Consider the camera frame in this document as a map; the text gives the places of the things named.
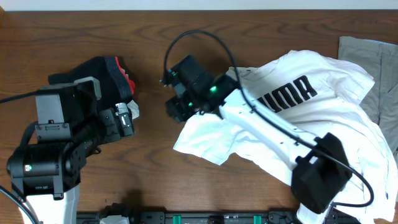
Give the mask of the white Puma t-shirt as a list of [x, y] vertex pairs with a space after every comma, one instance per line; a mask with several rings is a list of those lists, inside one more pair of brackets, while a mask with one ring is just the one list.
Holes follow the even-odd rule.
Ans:
[[[338, 210], [361, 223], [393, 220], [397, 165], [381, 129], [361, 108], [374, 85], [362, 67], [310, 50], [292, 50], [259, 68], [230, 68], [227, 75], [239, 78], [260, 103], [302, 129], [307, 140], [332, 133], [341, 141], [357, 174], [336, 196]], [[291, 168], [274, 151], [214, 114], [192, 116], [174, 149], [218, 165], [235, 153], [283, 183], [291, 181]]]

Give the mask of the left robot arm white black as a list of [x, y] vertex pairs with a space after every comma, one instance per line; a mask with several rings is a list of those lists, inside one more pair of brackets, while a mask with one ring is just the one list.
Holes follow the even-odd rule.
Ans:
[[80, 172], [99, 146], [134, 134], [125, 103], [97, 109], [100, 93], [83, 85], [34, 93], [38, 120], [7, 161], [12, 197], [25, 223], [76, 223]]

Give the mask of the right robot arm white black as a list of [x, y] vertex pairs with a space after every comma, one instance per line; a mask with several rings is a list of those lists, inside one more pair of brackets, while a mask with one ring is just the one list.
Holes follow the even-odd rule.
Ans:
[[191, 55], [165, 69], [162, 81], [176, 93], [165, 104], [171, 118], [181, 123], [197, 113], [214, 113], [242, 127], [292, 170], [293, 195], [314, 213], [325, 212], [353, 175], [336, 136], [320, 138], [293, 126], [251, 98], [239, 81], [215, 78]]

